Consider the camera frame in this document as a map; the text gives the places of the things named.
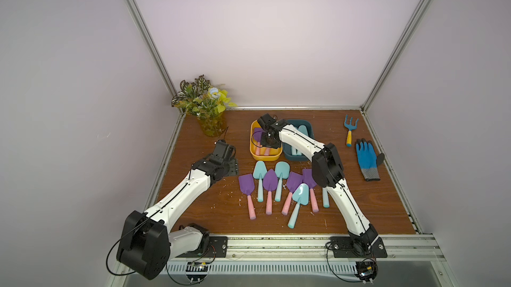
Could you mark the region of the yellow plastic storage box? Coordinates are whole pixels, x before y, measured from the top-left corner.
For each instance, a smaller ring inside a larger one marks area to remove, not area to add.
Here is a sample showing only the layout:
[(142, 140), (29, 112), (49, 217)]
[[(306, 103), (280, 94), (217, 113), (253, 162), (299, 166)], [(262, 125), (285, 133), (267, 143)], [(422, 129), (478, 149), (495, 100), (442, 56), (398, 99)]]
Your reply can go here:
[(261, 134), (261, 126), (257, 121), (253, 121), (250, 127), (250, 153), (257, 161), (271, 162), (280, 158), (283, 153), (283, 147), (278, 149), (262, 147), (260, 141), (256, 139)]

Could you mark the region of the teal shovel eleventh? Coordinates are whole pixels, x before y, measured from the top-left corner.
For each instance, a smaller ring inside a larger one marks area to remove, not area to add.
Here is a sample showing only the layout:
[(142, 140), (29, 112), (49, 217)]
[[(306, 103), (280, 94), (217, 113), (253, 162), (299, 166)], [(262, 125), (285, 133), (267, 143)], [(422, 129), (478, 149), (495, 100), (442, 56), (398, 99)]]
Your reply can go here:
[[(306, 127), (306, 126), (304, 126), (304, 125), (299, 126), (299, 127), (298, 127), (298, 130), (299, 130), (301, 133), (303, 133), (305, 136), (309, 136), (309, 135), (308, 135), (308, 130), (307, 130), (307, 127)], [(295, 150), (295, 154), (296, 154), (297, 156), (302, 156), (302, 153), (301, 153), (298, 149), (296, 149), (296, 150)]]

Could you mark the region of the dark teal storage box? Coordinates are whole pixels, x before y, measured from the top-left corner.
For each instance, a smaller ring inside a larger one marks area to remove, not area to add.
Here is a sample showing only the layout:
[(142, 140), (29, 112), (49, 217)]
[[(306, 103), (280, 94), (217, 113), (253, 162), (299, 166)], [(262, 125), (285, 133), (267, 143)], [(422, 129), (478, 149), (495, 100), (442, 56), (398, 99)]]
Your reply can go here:
[[(303, 119), (287, 119), (286, 122), (288, 124), (291, 124), (293, 125), (295, 128), (298, 129), (299, 126), (301, 125), (304, 125), (307, 127), (307, 130), (308, 130), (308, 137), (310, 138), (314, 138), (314, 131), (313, 131), (313, 127), (312, 127), (312, 124), (309, 122), (309, 121), (306, 121), (306, 120), (303, 120)], [(293, 156), (291, 154), (291, 148), (292, 146), (287, 144), (287, 143), (284, 143), (283, 144), (283, 153), (286, 157), (287, 160), (289, 161), (296, 161), (296, 162), (304, 162), (304, 161), (308, 161), (309, 159), (302, 155), (302, 156)]]

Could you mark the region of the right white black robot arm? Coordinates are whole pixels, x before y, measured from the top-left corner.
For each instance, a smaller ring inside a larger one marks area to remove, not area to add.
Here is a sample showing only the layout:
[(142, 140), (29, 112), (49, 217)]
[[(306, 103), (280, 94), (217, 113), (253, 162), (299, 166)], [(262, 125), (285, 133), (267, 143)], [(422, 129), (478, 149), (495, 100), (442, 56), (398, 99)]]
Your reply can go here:
[(263, 130), (262, 146), (278, 148), (289, 144), (311, 161), (314, 181), (327, 189), (340, 210), (356, 253), (369, 255), (377, 244), (379, 234), (355, 201), (345, 179), (338, 150), (333, 143), (321, 143), (298, 130), (286, 120), (262, 115), (258, 124)]

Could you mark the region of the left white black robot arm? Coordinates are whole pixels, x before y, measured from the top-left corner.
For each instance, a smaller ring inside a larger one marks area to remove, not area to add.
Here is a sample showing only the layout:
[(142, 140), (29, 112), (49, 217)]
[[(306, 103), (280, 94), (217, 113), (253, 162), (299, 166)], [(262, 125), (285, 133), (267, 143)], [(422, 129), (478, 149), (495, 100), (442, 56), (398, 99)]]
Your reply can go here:
[(116, 259), (148, 280), (156, 278), (170, 259), (186, 254), (205, 256), (210, 252), (210, 231), (189, 224), (173, 231), (186, 209), (212, 185), (237, 175), (236, 148), (221, 139), (212, 153), (195, 162), (185, 178), (156, 204), (144, 212), (127, 216)]

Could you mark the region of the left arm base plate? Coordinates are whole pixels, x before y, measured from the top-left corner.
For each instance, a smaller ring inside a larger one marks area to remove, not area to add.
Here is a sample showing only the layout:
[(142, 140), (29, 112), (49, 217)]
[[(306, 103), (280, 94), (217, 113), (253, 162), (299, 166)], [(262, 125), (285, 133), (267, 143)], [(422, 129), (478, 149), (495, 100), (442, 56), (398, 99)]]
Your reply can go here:
[(227, 236), (210, 236), (208, 244), (199, 247), (195, 251), (186, 252), (177, 256), (178, 259), (200, 259), (200, 258), (226, 258), (228, 249)]

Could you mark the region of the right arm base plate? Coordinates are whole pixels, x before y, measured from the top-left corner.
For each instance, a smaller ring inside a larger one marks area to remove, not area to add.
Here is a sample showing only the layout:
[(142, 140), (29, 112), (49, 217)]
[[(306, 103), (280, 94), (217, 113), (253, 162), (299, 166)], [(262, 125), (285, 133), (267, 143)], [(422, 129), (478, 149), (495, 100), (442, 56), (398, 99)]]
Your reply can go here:
[(388, 257), (383, 239), (380, 236), (371, 246), (366, 246), (364, 243), (353, 240), (349, 236), (331, 236), (329, 238), (329, 247), (333, 251), (335, 258), (385, 259)]

